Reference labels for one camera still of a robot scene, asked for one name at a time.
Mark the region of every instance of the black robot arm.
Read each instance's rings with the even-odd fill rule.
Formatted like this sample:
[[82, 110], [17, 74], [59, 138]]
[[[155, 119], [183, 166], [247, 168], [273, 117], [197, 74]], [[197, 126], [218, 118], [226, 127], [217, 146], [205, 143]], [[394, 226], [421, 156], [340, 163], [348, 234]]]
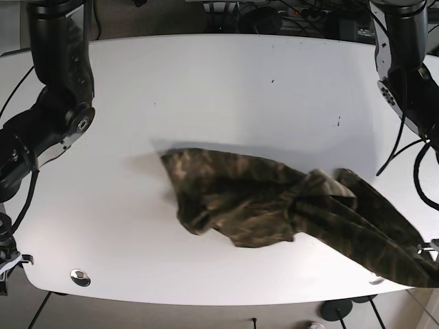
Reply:
[[0, 203], [16, 194], [30, 171], [70, 148], [93, 121], [91, 12], [91, 0], [27, 2], [32, 59], [45, 87], [32, 108], [0, 130]]
[[427, 0], [372, 0], [370, 10], [381, 93], [405, 124], [439, 152], [439, 87], [423, 64]]

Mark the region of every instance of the black cable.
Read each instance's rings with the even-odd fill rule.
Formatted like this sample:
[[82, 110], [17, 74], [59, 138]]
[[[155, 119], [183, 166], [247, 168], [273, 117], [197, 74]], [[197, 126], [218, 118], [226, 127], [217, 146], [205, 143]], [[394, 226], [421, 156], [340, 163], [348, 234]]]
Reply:
[[428, 34], [430, 34], [431, 31], [434, 31], [435, 28], [437, 28], [438, 26], [439, 26], [439, 24], [437, 24], [437, 25], [435, 25], [434, 27], [432, 27], [432, 29], [428, 31]]
[[419, 197], [430, 207], [433, 209], [439, 211], [439, 204], [436, 202], [430, 200], [423, 192], [422, 188], [420, 187], [419, 182], [419, 166], [421, 161], [423, 160], [425, 154], [427, 153], [428, 149], [430, 148], [431, 144], [426, 143], [424, 147], [419, 152], [418, 156], [416, 157], [416, 160], [414, 162], [413, 167], [413, 180], [414, 180], [414, 187], [416, 187], [416, 192], [418, 192]]
[[400, 149], [399, 151], [397, 151], [395, 153], [393, 158], [395, 159], [399, 154], [403, 153], [406, 149], [408, 149], [408, 148], [412, 147], [413, 145], [416, 145], [416, 144], [418, 144], [420, 142], [423, 142], [423, 141], [425, 141], [425, 140], [423, 138], [421, 138], [421, 139], [418, 139], [417, 141], [414, 141], [414, 142], [410, 143], [409, 145], [404, 146], [402, 149]]
[[21, 209], [21, 212], [19, 213], [19, 216], [17, 217], [16, 221], [14, 222], [14, 225], [12, 225], [12, 233], [13, 234], [19, 228], [23, 218], [26, 215], [27, 210], [30, 207], [30, 204], [32, 202], [32, 198], [34, 197], [36, 181], [38, 179], [38, 173], [39, 173], [38, 170], [33, 170], [32, 171], [32, 176], [31, 176], [31, 179], [30, 179], [29, 191], [27, 192], [27, 198], [26, 198], [25, 205], [23, 206], [23, 209]]
[[434, 6], [434, 4], [436, 3], [436, 2], [438, 2], [439, 0], [434, 0], [428, 7], [427, 7], [427, 9], [430, 9], [431, 7], [433, 7]]
[[320, 33], [320, 34], [323, 36], [323, 38], [326, 38], [326, 36], [324, 35], [324, 33], [323, 33], [318, 27], [316, 27], [316, 25], [315, 25], [313, 22], [311, 22], [309, 19], [307, 19], [305, 16], [303, 16], [302, 13], [299, 12], [295, 7], [293, 7], [292, 5], [286, 3], [284, 0], [276, 0], [276, 1], [279, 1], [279, 2], [283, 3], [283, 4], [286, 5], [287, 7], [291, 8], [293, 11], [297, 12], [299, 15], [302, 16], [302, 18], [303, 18], [308, 24], [310, 24], [310, 26], [312, 26], [312, 27], [313, 27], [318, 33]]
[[21, 78], [20, 82], [15, 86], [14, 90], [12, 91], [11, 95], [9, 95], [8, 99], [5, 102], [5, 105], [3, 105], [1, 111], [0, 111], [0, 119], [1, 116], [3, 115], [3, 112], [5, 112], [6, 106], [8, 106], [9, 101], [11, 100], [12, 96], [14, 96], [15, 92], [17, 91], [17, 89], [21, 86], [21, 84], [23, 83], [23, 81], [26, 80], [27, 76], [32, 72], [32, 70], [34, 69], [34, 67], [31, 67], [30, 70], [25, 74], [24, 77]]
[[99, 14], [97, 13], [97, 0], [93, 0], [93, 13], [95, 14], [95, 20], [97, 25], [96, 40], [99, 40], [101, 38], [102, 26], [101, 26], [101, 20], [99, 19]]
[[34, 327], [34, 324], [35, 324], [36, 320], [40, 316], [40, 313], [43, 310], [43, 308], [44, 308], [45, 304], [47, 303], [47, 301], [49, 300], [49, 297], [50, 297], [51, 294], [52, 294], [51, 291], [49, 291], [47, 293], [45, 299], [43, 300], [43, 303], [41, 303], [40, 308], [38, 309], [38, 311], [36, 311], [36, 314], [35, 314], [34, 318], [32, 319], [32, 322], [30, 323], [30, 325], [27, 327], [27, 329], [32, 329]]
[[398, 135], [396, 136], [395, 144], [393, 146], [392, 151], [390, 152], [389, 158], [383, 164], [383, 166], [378, 170], [377, 177], [380, 176], [383, 171], [387, 168], [387, 166], [392, 162], [395, 157], [396, 150], [398, 149], [399, 142], [401, 141], [401, 137], [403, 135], [404, 125], [405, 125], [405, 109], [407, 108], [407, 75], [403, 72], [403, 81], [404, 81], [404, 91], [403, 91], [403, 106], [401, 108], [401, 112], [403, 113], [401, 117], [401, 124], [399, 125]]
[[297, 36], [298, 36], [302, 31], [304, 31], [305, 36], [308, 36], [308, 31], [307, 31], [306, 27], [303, 27], [301, 24], [299, 24], [298, 22], [296, 22], [292, 17], [283, 17], [283, 19], [287, 19], [289, 22], [292, 22], [292, 23], [296, 24], [297, 26], [299, 26], [300, 31], [299, 31], [299, 33], [297, 33]]

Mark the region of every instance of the camouflage shirt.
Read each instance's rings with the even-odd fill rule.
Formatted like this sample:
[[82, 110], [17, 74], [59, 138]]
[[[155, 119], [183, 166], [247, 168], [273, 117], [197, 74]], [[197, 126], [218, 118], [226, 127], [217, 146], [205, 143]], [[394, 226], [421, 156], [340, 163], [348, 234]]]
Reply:
[[307, 233], [368, 270], [410, 287], [439, 287], [437, 264], [417, 252], [418, 231], [348, 169], [337, 179], [282, 163], [206, 149], [162, 156], [192, 234], [213, 228], [237, 247], [293, 241]]

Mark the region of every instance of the white table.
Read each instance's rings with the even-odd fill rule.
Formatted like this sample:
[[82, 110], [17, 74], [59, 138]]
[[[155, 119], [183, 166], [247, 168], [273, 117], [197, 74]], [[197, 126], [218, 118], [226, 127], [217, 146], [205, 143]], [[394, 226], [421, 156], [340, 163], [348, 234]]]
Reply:
[[[16, 233], [34, 257], [25, 270], [44, 290], [190, 305], [310, 302], [404, 289], [372, 286], [370, 273], [307, 236], [239, 249], [220, 233], [189, 234], [176, 218], [158, 152], [207, 147], [263, 156], [309, 171], [354, 170], [421, 232], [439, 237], [439, 212], [419, 200], [412, 167], [420, 145], [380, 178], [399, 118], [376, 86], [374, 48], [283, 36], [194, 35], [91, 45], [97, 115], [90, 130], [43, 167], [32, 206]], [[439, 59], [427, 58], [439, 77]], [[0, 99], [32, 65], [28, 53], [0, 58]], [[29, 108], [34, 74], [5, 118]], [[404, 132], [402, 145], [416, 139]], [[439, 166], [421, 167], [425, 192], [439, 199]], [[6, 204], [14, 219], [29, 178]], [[91, 277], [89, 287], [70, 278]]]

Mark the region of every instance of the fabric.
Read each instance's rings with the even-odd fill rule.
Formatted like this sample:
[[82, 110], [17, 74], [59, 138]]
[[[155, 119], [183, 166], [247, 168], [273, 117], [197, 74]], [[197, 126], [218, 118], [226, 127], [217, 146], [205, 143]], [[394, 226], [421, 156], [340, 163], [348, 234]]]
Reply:
[[292, 242], [304, 232], [378, 276], [410, 287], [439, 287], [438, 266], [418, 231], [386, 198], [348, 169], [334, 180], [282, 163], [206, 149], [162, 156], [192, 234], [213, 228], [237, 247]]

